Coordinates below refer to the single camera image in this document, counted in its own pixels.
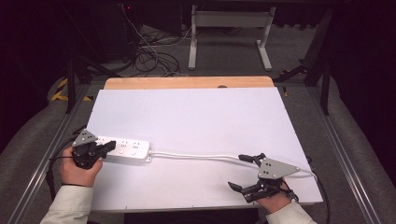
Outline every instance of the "white sleeve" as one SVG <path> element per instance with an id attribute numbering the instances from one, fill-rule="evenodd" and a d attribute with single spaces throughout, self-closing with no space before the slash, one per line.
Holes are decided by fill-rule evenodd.
<path id="1" fill-rule="evenodd" d="M 92 188 L 61 186 L 40 223 L 86 224 L 91 212 L 92 195 Z"/>
<path id="2" fill-rule="evenodd" d="M 296 202 L 265 216 L 269 224 L 315 224 L 312 217 Z"/>

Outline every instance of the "power strip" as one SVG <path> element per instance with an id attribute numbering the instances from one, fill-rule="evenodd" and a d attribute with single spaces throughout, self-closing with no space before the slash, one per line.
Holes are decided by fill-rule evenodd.
<path id="1" fill-rule="evenodd" d="M 149 155 L 149 142 L 125 139 L 125 138 L 114 138 L 106 136 L 98 136 L 96 143 L 98 145 L 103 145 L 109 141 L 116 141 L 116 148 L 107 153 L 107 159 L 109 161 L 139 161 L 139 162 L 149 162 L 151 157 Z"/>

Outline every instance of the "metal frame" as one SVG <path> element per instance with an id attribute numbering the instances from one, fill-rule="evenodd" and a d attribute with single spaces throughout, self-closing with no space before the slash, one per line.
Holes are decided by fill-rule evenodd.
<path id="1" fill-rule="evenodd" d="M 363 213 L 364 218 L 366 219 L 367 223 L 381 223 L 381 220 L 379 219 L 378 214 L 376 213 L 374 206 L 372 205 L 369 196 L 367 195 L 366 190 L 361 183 L 361 179 L 359 178 L 358 173 L 352 165 L 352 162 L 347 155 L 346 149 L 344 148 L 344 145 L 342 144 L 336 130 L 332 125 L 332 121 L 330 120 L 329 116 L 326 116 L 326 114 L 321 109 L 322 105 L 319 101 L 317 91 L 314 87 L 308 87 L 307 89 L 323 120 L 326 131 L 329 134 L 329 138 L 332 143 L 334 154 L 337 157 L 337 160 L 340 162 L 340 166 L 344 171 L 346 180 L 349 183 L 353 194 L 355 195 L 356 201 L 361 208 L 361 212 Z"/>
<path id="2" fill-rule="evenodd" d="M 197 11 L 196 6 L 192 6 L 189 69 L 194 70 L 196 65 L 198 46 L 198 40 L 196 38 L 197 27 L 264 27 L 262 39 L 256 42 L 265 70 L 272 71 L 272 65 L 268 58 L 265 44 L 270 33 L 275 11 L 275 7 L 271 7 L 269 12 Z"/>
<path id="3" fill-rule="evenodd" d="M 56 148 L 58 148 L 62 143 L 61 140 L 64 137 L 64 133 L 66 129 L 69 127 L 72 118 L 76 114 L 76 111 L 78 110 L 78 106 L 84 99 L 84 96 L 86 95 L 88 88 L 89 85 L 83 85 L 79 89 L 78 98 L 75 106 L 73 106 L 70 113 L 64 115 L 64 119 L 62 120 L 62 123 L 58 128 L 58 131 L 56 132 L 51 143 L 49 144 L 49 147 L 43 159 L 41 160 L 41 162 L 38 164 L 37 168 L 33 172 L 32 178 L 30 179 L 30 182 L 26 187 L 25 192 L 22 194 L 20 201 L 18 202 L 16 208 L 14 209 L 14 212 L 12 213 L 11 217 L 8 220 L 8 224 L 22 223 L 23 218 L 26 216 L 35 196 L 37 195 L 40 189 L 41 184 L 43 183 L 46 177 L 46 171 L 50 164 L 49 158 L 53 156 L 53 154 L 56 151 Z"/>

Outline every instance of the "metal stand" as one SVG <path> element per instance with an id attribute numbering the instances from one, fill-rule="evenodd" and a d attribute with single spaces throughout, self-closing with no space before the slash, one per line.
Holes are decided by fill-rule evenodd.
<path id="1" fill-rule="evenodd" d="M 272 71 L 272 66 L 265 50 L 265 43 L 270 33 L 275 11 L 275 7 L 271 7 L 269 12 L 196 11 L 196 6 L 192 6 L 189 69 L 194 70 L 196 65 L 197 27 L 264 27 L 262 39 L 257 40 L 257 47 L 262 56 L 265 70 Z"/>
<path id="2" fill-rule="evenodd" d="M 273 78 L 274 82 L 283 82 L 290 77 L 294 77 L 295 75 L 302 73 L 304 70 L 307 70 L 308 75 L 306 76 L 304 83 L 306 86 L 315 86 L 318 83 L 320 77 L 323 76 L 320 105 L 326 115 L 329 115 L 327 103 L 329 98 L 329 85 L 331 77 L 328 61 L 332 55 L 329 53 L 323 53 L 322 48 L 331 19 L 332 8 L 329 8 L 323 15 L 323 18 L 318 25 L 318 29 L 315 32 L 314 38 L 305 54 L 305 58 L 302 61 L 302 65 L 292 69 L 289 72 L 283 72 L 282 76 Z"/>
<path id="3" fill-rule="evenodd" d="M 120 77 L 116 73 L 106 69 L 102 65 L 98 63 L 94 63 L 85 57 L 82 56 L 74 56 L 70 59 L 67 65 L 67 78 L 68 78 L 68 105 L 66 114 L 68 114 L 73 106 L 76 103 L 76 79 L 75 76 L 78 77 L 78 80 L 81 84 L 91 84 L 92 76 L 88 71 L 88 66 L 98 70 L 103 75 L 108 77 Z"/>

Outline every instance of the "hand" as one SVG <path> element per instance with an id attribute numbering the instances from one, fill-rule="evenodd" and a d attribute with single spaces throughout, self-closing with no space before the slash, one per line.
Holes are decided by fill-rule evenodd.
<path id="1" fill-rule="evenodd" d="M 64 150 L 63 157 L 72 157 L 72 147 Z M 64 184 L 81 185 L 91 188 L 95 182 L 96 175 L 102 169 L 103 159 L 99 158 L 93 167 L 85 170 L 76 166 L 73 158 L 63 158 L 61 164 L 61 178 Z"/>
<path id="2" fill-rule="evenodd" d="M 287 189 L 285 183 L 281 186 L 282 189 Z M 283 192 L 272 196 L 271 198 L 263 198 L 257 200 L 257 203 L 264 207 L 269 213 L 274 213 L 291 203 L 291 200 L 286 197 Z"/>

